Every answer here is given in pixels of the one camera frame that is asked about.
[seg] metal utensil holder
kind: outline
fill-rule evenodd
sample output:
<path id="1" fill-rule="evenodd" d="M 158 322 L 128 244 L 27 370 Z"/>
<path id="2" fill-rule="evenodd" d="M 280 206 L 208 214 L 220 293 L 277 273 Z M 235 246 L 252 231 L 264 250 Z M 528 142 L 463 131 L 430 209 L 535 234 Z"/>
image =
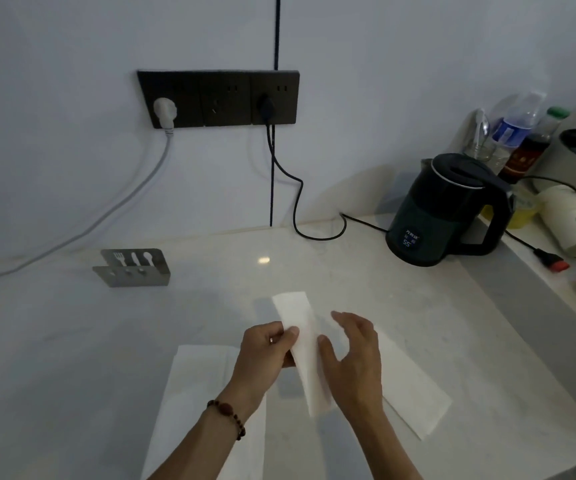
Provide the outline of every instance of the metal utensil holder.
<path id="1" fill-rule="evenodd" d="M 153 266 L 150 266 L 144 253 L 149 253 Z M 123 255 L 126 266 L 116 255 Z M 168 286 L 170 270 L 164 254 L 159 249 L 103 249 L 101 256 L 108 266 L 93 266 L 92 270 L 110 288 L 133 286 Z"/>

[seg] bracelet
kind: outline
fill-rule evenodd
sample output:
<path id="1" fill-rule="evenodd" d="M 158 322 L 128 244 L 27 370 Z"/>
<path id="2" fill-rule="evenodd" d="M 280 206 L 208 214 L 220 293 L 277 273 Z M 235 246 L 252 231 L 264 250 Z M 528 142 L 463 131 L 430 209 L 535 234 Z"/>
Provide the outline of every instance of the bracelet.
<path id="1" fill-rule="evenodd" d="M 206 409 L 208 409 L 210 406 L 217 406 L 217 410 L 224 416 L 232 416 L 239 430 L 239 433 L 237 434 L 237 441 L 239 441 L 246 435 L 246 428 L 244 428 L 244 425 L 241 423 L 237 415 L 232 410 L 231 405 L 229 405 L 228 403 L 220 403 L 216 399 L 212 399 L 211 401 L 208 401 L 208 404 L 206 404 Z"/>

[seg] black kettle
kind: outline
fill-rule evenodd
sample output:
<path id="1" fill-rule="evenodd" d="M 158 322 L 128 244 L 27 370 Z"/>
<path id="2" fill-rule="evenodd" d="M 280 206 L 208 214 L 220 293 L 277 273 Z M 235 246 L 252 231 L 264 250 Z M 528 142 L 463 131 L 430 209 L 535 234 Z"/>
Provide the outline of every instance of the black kettle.
<path id="1" fill-rule="evenodd" d="M 495 249 L 515 211 L 510 185 L 485 163 L 460 153 L 426 161 L 388 232 L 386 243 L 415 266 L 434 266 L 448 254 L 483 256 Z M 494 217 L 481 244 L 464 244 L 461 235 L 485 205 Z"/>

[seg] white plug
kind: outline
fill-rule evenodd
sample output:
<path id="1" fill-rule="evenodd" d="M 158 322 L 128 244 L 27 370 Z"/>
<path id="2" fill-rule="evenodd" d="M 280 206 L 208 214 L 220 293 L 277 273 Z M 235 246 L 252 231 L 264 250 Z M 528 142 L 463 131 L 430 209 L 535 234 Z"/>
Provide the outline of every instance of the white plug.
<path id="1" fill-rule="evenodd" d="M 155 114 L 159 118 L 159 124 L 165 130 L 175 127 L 174 120 L 177 117 L 177 106 L 168 98 L 158 98 L 152 104 Z"/>

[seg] wall outlet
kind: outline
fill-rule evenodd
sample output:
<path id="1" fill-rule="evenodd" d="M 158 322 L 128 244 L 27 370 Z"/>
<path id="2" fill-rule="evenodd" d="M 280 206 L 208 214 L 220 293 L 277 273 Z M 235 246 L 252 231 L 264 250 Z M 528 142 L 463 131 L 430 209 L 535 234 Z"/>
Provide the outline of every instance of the wall outlet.
<path id="1" fill-rule="evenodd" d="M 295 70 L 250 72 L 250 105 L 252 124 L 263 125 L 257 104 L 264 95 L 270 96 L 275 105 L 272 125 L 293 125 L 297 121 L 299 72 Z"/>
<path id="2" fill-rule="evenodd" d="M 137 78 L 153 128 L 161 129 L 153 109 L 157 98 L 168 98 L 177 106 L 175 128 L 204 126 L 196 72 L 139 70 Z"/>
<path id="3" fill-rule="evenodd" d="M 250 76 L 244 71 L 196 72 L 204 125 L 250 124 Z"/>

